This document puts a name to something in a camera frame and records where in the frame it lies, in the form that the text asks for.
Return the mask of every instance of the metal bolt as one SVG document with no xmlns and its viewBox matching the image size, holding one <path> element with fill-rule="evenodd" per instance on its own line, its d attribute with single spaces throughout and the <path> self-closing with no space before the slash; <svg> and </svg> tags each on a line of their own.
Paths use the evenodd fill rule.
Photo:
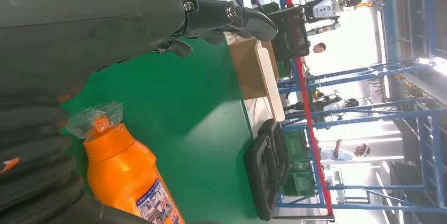
<svg viewBox="0 0 447 224">
<path fill-rule="evenodd" d="M 192 3 L 192 2 L 185 2 L 185 4 L 183 6 L 184 6 L 185 11 L 187 11 L 187 12 L 192 12 L 196 9 L 194 7 L 194 3 Z"/>
<path fill-rule="evenodd" d="M 236 17 L 236 7 L 228 6 L 227 7 L 227 16 L 228 17 Z"/>
</svg>

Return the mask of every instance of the bottle label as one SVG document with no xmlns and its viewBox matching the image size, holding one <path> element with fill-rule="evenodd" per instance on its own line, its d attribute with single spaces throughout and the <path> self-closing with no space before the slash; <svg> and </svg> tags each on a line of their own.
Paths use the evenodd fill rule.
<svg viewBox="0 0 447 224">
<path fill-rule="evenodd" d="M 154 224 L 182 224 L 178 211 L 159 179 L 137 200 L 141 217 Z"/>
</svg>

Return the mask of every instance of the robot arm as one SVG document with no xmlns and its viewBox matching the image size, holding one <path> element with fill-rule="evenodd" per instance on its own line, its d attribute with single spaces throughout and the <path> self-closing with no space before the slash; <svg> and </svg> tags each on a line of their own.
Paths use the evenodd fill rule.
<svg viewBox="0 0 447 224">
<path fill-rule="evenodd" d="M 147 223 L 82 191 L 63 154 L 60 102 L 110 64 L 152 51 L 188 55 L 180 37 L 277 33 L 262 13 L 212 0 L 0 0 L 0 8 L 0 223 Z"/>
</svg>

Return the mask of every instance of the green crate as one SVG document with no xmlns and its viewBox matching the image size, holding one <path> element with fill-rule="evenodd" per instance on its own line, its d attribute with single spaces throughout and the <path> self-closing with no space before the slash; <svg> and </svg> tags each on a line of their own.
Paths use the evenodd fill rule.
<svg viewBox="0 0 447 224">
<path fill-rule="evenodd" d="M 309 171 L 311 169 L 310 161 L 289 161 L 289 172 Z"/>
<path fill-rule="evenodd" d="M 292 71 L 290 60 L 276 61 L 276 67 L 278 68 L 279 78 L 290 77 Z"/>
<path fill-rule="evenodd" d="M 288 174 L 286 182 L 282 187 L 282 194 L 285 196 L 314 196 L 315 181 L 310 171 Z"/>
<path fill-rule="evenodd" d="M 286 142 L 289 162 L 309 161 L 309 149 L 304 131 L 284 132 L 283 139 Z"/>
<path fill-rule="evenodd" d="M 279 10 L 279 5 L 275 2 L 263 5 L 264 13 L 270 14 Z"/>
</svg>

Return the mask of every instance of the cardboard box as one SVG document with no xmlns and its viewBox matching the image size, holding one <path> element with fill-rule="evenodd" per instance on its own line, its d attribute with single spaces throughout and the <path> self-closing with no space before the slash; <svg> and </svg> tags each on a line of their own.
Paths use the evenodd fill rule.
<svg viewBox="0 0 447 224">
<path fill-rule="evenodd" d="M 268 95 L 264 76 L 256 54 L 257 41 L 255 38 L 249 40 L 239 38 L 229 45 L 240 88 L 245 100 L 261 98 Z M 261 42 L 261 45 L 269 52 L 275 81 L 278 82 L 278 67 L 271 42 Z"/>
</svg>

